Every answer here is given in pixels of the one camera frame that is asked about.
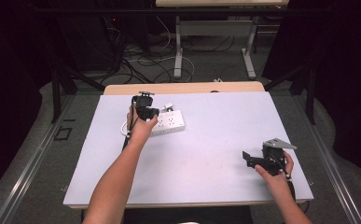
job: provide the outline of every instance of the power strip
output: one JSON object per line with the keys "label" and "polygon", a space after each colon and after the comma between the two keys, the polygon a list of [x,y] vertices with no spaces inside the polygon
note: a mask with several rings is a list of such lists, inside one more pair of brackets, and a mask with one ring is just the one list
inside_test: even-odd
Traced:
{"label": "power strip", "polygon": [[178,132],[184,128],[185,124],[180,110],[160,113],[158,123],[154,126],[151,135]]}

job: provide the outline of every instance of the forearm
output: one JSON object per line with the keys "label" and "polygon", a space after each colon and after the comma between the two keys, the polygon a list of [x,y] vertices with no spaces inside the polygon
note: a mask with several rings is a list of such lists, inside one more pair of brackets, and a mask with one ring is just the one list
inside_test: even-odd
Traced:
{"label": "forearm", "polygon": [[107,169],[92,194],[84,223],[120,223],[143,145],[130,142]]}
{"label": "forearm", "polygon": [[275,198],[286,224],[310,224],[311,221],[294,202],[291,194],[284,194],[281,198]]}

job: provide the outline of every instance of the black metal frame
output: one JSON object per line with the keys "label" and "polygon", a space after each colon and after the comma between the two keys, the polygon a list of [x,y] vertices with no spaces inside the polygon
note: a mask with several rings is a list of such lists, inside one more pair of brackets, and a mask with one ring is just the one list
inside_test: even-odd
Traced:
{"label": "black metal frame", "polygon": [[[99,16],[99,15],[115,15],[117,17],[127,17],[135,15],[153,15],[153,16],[207,16],[225,14],[227,16],[279,16],[279,17],[322,17],[332,16],[335,12],[333,7],[328,8],[228,8],[228,7],[156,7],[156,8],[126,8],[126,9],[85,9],[85,8],[38,8],[31,4],[28,5],[29,9],[36,15],[42,17],[79,17],[79,16]],[[315,83],[315,70],[317,65],[320,63],[321,58],[325,52],[325,46],[327,40],[330,37],[327,32],[322,32],[320,37],[316,40],[316,47],[313,52],[307,57],[305,64],[296,67],[294,70],[281,77],[273,80],[271,83],[264,86],[265,90],[268,91],[279,83],[285,81],[288,78],[298,76],[297,81],[293,83],[290,88],[292,94],[300,94],[305,86],[307,86],[307,104],[306,114],[312,124],[313,119],[313,99],[314,99],[314,83]],[[55,62],[52,66],[52,81],[53,81],[53,96],[54,96],[54,118],[52,122],[61,114],[61,103],[59,95],[59,85],[63,85],[66,92],[72,94],[76,93],[74,89],[74,83],[69,83],[69,76],[66,76],[63,70],[63,66],[60,66],[56,57],[49,52],[49,58],[52,62]],[[90,84],[92,87],[99,91],[104,90],[104,86],[90,80],[88,77],[78,73],[77,71],[71,71],[72,75],[76,75],[81,80]]]}

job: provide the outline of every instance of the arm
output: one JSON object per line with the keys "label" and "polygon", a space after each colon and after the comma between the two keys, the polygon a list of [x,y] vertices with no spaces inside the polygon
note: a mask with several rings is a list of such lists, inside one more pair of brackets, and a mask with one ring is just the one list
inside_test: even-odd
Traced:
{"label": "arm", "polygon": [[[291,174],[294,162],[290,155],[285,152],[285,159],[287,165],[286,171]],[[274,201],[278,205],[286,224],[303,224],[311,223],[308,217],[301,211],[296,202],[291,196],[290,188],[287,185],[285,173],[281,172],[279,175],[272,176],[260,165],[256,165],[256,171],[267,181],[268,190],[271,192]]]}
{"label": "arm", "polygon": [[140,153],[158,118],[155,116],[146,122],[134,113],[133,120],[136,122],[131,140],[99,180],[90,198],[84,223],[120,223],[122,220]]}

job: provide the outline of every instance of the power outlet socket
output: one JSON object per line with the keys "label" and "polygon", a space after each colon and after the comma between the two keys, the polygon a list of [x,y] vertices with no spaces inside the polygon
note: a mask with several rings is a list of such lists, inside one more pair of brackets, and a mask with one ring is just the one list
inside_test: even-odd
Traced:
{"label": "power outlet socket", "polygon": [[184,128],[185,123],[180,110],[160,113],[158,123],[152,130],[152,135],[178,132]]}

